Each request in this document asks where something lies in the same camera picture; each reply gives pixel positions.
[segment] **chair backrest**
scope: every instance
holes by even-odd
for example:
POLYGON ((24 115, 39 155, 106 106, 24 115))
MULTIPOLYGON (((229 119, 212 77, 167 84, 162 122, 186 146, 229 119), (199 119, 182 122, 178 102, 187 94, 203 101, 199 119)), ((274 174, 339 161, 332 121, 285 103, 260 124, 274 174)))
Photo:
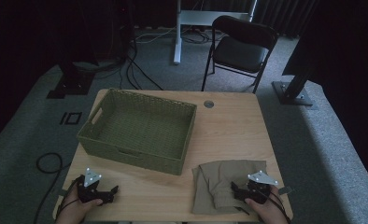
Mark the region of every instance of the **chair backrest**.
POLYGON ((266 49, 273 49, 277 42, 277 32, 269 26, 250 21, 242 21, 231 16, 219 16, 213 21, 213 29, 230 37, 266 49))

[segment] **gray carpet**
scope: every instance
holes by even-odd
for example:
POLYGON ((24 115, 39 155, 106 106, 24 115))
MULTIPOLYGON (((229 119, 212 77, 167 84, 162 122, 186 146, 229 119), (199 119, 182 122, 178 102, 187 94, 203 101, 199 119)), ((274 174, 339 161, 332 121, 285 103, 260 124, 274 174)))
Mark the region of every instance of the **gray carpet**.
MULTIPOLYGON (((184 42, 181 64, 173 65, 173 43, 172 38, 158 38, 138 44, 135 62, 164 90, 199 91, 209 44, 184 42)), ((282 71, 296 43, 296 39, 279 38, 256 93, 285 184, 295 189, 289 195, 292 223, 368 223, 368 174, 322 88, 306 83, 305 90, 317 106, 308 109, 281 105, 271 85, 272 81, 292 78, 283 77, 282 71)), ((46 99, 62 75, 58 67, 37 81, 0 134, 0 223, 33 222, 55 177, 36 169, 37 158, 56 152, 62 155, 64 165, 72 160, 78 144, 76 134, 89 115, 96 93, 110 87, 134 88, 127 81, 126 66, 97 74, 85 96, 46 99), (70 124, 73 120, 61 124, 64 113, 73 117, 81 113, 78 124, 70 124)), ((134 73, 142 89, 158 90, 138 69, 134 68, 134 73)), ((218 70, 207 80, 205 90, 251 92, 251 82, 251 78, 218 70)), ((47 157, 41 164, 48 170, 59 167, 55 157, 47 157)), ((53 223, 52 210, 66 173, 62 171, 48 195, 38 223, 53 223)))

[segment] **hand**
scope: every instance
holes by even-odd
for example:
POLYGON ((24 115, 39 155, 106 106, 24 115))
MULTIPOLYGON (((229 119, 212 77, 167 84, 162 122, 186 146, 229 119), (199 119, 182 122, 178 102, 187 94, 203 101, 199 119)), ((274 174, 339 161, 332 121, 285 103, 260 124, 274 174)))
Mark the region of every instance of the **hand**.
POLYGON ((103 203, 101 199, 95 199, 87 203, 83 203, 78 197, 77 185, 74 184, 71 192, 65 198, 63 207, 56 219, 57 224, 78 224, 85 215, 97 205, 103 203))
MULTIPOLYGON (((277 197, 279 195, 277 187, 271 186, 271 192, 277 197)), ((280 205, 280 201, 270 194, 269 199, 274 200, 280 205)), ((283 213, 277 208, 270 200, 266 200, 264 204, 256 203, 253 200, 247 198, 245 202, 262 218, 265 224, 287 224, 287 220, 283 213)))

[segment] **wooden table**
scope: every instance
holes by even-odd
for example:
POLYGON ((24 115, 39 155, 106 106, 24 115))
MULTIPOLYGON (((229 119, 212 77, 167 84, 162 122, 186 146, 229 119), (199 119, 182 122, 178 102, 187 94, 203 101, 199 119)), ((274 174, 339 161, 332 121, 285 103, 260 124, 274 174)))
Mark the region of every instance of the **wooden table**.
MULTIPOLYGON (((103 177, 98 190, 120 191, 114 203, 93 209, 87 220, 94 221, 251 221, 256 214, 206 216, 191 212, 195 192, 191 169, 211 161, 261 160, 266 171, 283 187, 274 151, 266 130, 256 95, 251 93, 198 91, 138 91, 167 99, 197 104, 182 175, 169 175, 136 166, 89 156, 81 144, 64 182, 68 189, 72 180, 90 167, 103 177), (205 101, 214 106, 207 108, 205 101)), ((106 90, 99 91, 99 102, 106 90)), ((283 195, 284 206, 292 217, 290 202, 283 195)))

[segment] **stand base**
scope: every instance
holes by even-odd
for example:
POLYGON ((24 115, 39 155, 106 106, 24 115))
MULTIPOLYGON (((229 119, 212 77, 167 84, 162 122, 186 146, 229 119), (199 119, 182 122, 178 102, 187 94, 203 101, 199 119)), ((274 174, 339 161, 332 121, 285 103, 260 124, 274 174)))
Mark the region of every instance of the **stand base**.
POLYGON ((95 74, 81 74, 75 84, 67 85, 67 78, 62 76, 54 91, 48 93, 47 99, 64 99, 66 95, 87 95, 95 74))
POLYGON ((283 105, 305 105, 307 109, 318 109, 315 103, 309 98, 305 89, 302 89, 300 94, 294 99, 284 96, 286 88, 289 86, 289 82, 274 81, 272 86, 275 89, 279 101, 283 105))

